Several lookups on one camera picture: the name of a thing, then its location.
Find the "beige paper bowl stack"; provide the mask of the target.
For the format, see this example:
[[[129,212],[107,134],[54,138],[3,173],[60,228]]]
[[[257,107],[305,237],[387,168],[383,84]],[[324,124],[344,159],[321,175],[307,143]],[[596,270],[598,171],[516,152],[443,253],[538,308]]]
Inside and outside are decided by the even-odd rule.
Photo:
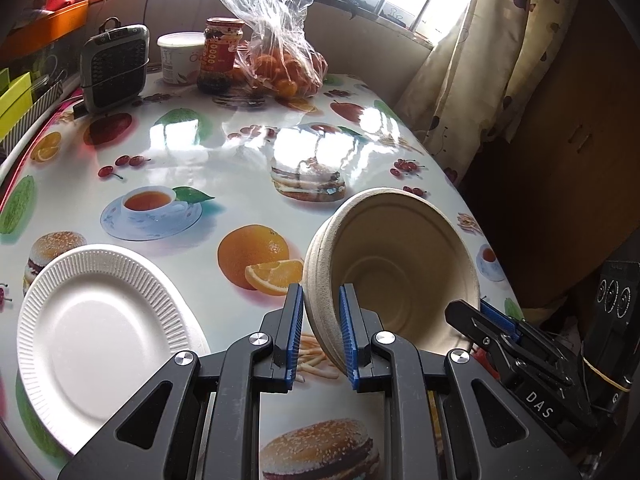
[[[480,305],[473,259],[444,214],[396,188],[370,188],[323,222],[306,252],[302,286],[306,315],[323,352],[346,370],[338,289],[352,284],[360,307],[384,330],[443,356],[468,350],[468,338],[445,318],[450,302]]]

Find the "wooden cabinet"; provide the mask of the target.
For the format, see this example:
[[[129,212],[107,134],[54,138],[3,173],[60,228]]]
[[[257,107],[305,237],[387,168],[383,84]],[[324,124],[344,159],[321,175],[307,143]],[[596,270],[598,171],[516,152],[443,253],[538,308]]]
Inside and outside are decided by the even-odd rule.
[[[639,49],[608,0],[578,0],[512,141],[461,185],[518,302],[561,297],[639,227]]]

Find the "fruit print tablecloth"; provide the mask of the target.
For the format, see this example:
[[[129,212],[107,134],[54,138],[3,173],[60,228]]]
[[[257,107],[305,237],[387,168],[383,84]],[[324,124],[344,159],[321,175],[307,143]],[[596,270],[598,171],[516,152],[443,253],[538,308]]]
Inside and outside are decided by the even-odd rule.
[[[341,203],[367,188],[415,190],[476,258],[480,294],[518,312],[480,225],[413,133],[362,81],[331,75],[308,100],[215,98],[149,76],[137,101],[98,117],[70,105],[26,134],[1,171],[1,419],[32,469],[70,457],[18,371],[28,286],[61,252],[113,244],[172,281],[218,351],[282,301],[229,281],[217,249],[236,229],[272,234],[299,259]]]

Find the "white paper plate stack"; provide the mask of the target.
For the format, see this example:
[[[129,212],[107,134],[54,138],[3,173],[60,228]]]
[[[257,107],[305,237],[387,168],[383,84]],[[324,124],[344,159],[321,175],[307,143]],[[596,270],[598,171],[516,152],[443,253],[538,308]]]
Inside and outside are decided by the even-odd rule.
[[[44,428],[77,453],[172,356],[209,354],[168,276],[115,245],[81,246],[37,275],[17,322],[18,370]]]

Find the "floral beige curtain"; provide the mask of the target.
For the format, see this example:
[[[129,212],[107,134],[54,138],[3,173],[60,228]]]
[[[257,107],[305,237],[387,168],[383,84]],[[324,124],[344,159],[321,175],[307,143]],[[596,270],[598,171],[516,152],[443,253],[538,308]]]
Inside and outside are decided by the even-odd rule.
[[[453,184],[482,144],[510,141],[578,0],[465,0],[396,110]]]

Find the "oranges in bag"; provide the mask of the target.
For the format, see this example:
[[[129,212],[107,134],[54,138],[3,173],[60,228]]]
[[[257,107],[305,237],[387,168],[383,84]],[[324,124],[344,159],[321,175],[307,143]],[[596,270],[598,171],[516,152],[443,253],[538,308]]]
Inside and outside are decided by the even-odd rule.
[[[314,49],[294,54],[279,48],[253,51],[242,44],[236,51],[231,79],[257,92],[289,100],[314,96],[327,71],[326,59]]]

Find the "clear plastic bag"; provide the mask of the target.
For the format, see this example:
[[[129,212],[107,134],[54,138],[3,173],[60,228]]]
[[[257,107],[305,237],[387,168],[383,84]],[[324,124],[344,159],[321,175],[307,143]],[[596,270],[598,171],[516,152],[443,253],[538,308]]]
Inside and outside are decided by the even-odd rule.
[[[245,44],[253,51],[279,48],[294,54],[317,51],[305,35],[307,11],[314,0],[219,1],[250,29],[250,38],[241,41],[239,47]]]

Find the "white plastic tub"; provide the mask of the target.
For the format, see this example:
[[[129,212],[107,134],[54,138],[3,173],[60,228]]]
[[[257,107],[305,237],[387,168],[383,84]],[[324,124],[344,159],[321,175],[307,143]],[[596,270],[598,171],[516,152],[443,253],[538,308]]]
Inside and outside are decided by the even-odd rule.
[[[202,32],[172,32],[158,37],[163,81],[173,86],[195,84],[204,44]]]

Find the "red labelled glass jar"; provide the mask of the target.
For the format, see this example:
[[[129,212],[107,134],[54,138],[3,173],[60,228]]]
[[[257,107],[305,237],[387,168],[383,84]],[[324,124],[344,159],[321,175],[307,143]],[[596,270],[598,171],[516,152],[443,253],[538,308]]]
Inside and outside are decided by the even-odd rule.
[[[204,47],[196,84],[201,92],[218,94],[232,83],[236,50],[243,37],[244,22],[238,18],[209,18],[204,30]]]

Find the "small grey fan heater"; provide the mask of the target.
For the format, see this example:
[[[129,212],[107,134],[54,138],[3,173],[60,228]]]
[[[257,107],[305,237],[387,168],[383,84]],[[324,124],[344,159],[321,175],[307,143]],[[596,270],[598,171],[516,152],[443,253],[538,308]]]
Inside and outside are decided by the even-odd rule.
[[[136,98],[145,85],[149,44],[145,25],[107,18],[80,51],[82,101],[73,106],[74,117],[105,113]]]

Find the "orange plastic tray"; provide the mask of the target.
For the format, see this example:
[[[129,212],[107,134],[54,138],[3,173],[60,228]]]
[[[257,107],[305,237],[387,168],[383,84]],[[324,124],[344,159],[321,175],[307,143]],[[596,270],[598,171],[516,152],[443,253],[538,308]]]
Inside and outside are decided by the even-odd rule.
[[[82,0],[17,29],[1,45],[1,61],[11,62],[16,58],[24,58],[84,27],[88,9],[89,1]]]

